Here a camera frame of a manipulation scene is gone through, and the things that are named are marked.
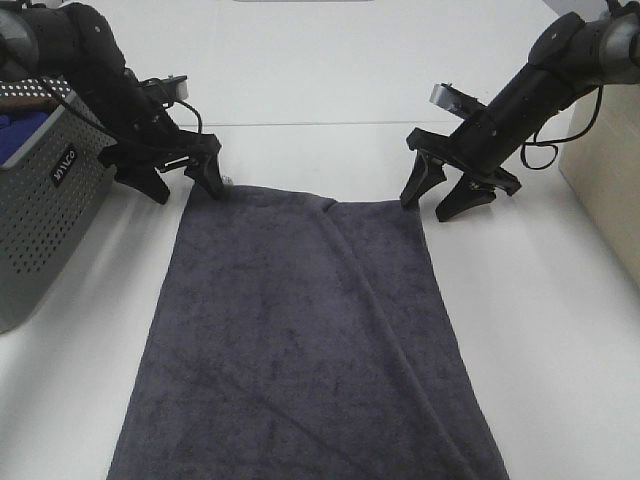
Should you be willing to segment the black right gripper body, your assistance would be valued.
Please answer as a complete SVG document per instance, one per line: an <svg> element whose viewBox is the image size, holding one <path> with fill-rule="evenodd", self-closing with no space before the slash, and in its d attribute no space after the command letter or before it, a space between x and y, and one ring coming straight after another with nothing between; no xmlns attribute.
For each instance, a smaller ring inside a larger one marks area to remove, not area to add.
<svg viewBox="0 0 640 480"><path fill-rule="evenodd" d="M519 102L492 102L464 120L449 136L416 128L407 137L407 145L415 153L427 153L509 195L515 194L521 184L502 164L521 144Z"/></svg>

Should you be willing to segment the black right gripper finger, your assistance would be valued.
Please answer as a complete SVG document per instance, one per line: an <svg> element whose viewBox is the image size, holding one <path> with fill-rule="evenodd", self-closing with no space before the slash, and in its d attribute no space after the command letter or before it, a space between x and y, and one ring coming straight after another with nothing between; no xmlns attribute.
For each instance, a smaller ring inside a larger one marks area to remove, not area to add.
<svg viewBox="0 0 640 480"><path fill-rule="evenodd" d="M423 194L446 180L443 165L438 158L420 150L416 152L412 172L400 194L403 208L416 207Z"/></svg>
<svg viewBox="0 0 640 480"><path fill-rule="evenodd" d="M491 203L495 199L495 190L491 185L464 174L436 207L436 217L439 221L448 221L466 210Z"/></svg>

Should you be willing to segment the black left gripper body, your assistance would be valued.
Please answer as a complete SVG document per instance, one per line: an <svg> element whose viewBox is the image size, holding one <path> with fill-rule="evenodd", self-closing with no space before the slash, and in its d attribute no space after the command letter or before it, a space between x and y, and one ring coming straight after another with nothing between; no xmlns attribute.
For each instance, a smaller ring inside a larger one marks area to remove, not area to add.
<svg viewBox="0 0 640 480"><path fill-rule="evenodd" d="M177 126L168 109L186 100L163 105L148 97L133 74L102 74L97 77L97 119L114 143L99 155L104 166L125 158L142 157L162 173L185 169L190 156L218 154L221 143L213 134L188 131Z"/></svg>

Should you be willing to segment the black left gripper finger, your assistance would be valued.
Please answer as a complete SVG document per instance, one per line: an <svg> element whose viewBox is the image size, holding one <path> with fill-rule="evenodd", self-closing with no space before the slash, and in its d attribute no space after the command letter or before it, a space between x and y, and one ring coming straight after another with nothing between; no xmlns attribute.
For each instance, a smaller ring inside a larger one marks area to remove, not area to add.
<svg viewBox="0 0 640 480"><path fill-rule="evenodd" d="M227 193L216 154L190 156L184 169L184 175L201 186L211 198L224 198Z"/></svg>
<svg viewBox="0 0 640 480"><path fill-rule="evenodd" d="M115 180L146 195L158 204L165 204L170 196L167 184L152 164L144 158L125 158L116 163Z"/></svg>

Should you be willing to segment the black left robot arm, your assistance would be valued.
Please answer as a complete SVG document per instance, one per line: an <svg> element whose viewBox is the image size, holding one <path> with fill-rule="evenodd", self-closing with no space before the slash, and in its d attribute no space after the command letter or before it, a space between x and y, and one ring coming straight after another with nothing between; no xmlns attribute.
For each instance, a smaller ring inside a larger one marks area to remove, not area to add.
<svg viewBox="0 0 640 480"><path fill-rule="evenodd" d="M96 9L81 3L1 4L1 78L62 77L94 115L90 126L113 139L98 159L117 182L163 204L164 172L183 169L212 198L226 192L213 134L180 129L167 110L184 104L186 79L139 80L126 65L112 30Z"/></svg>

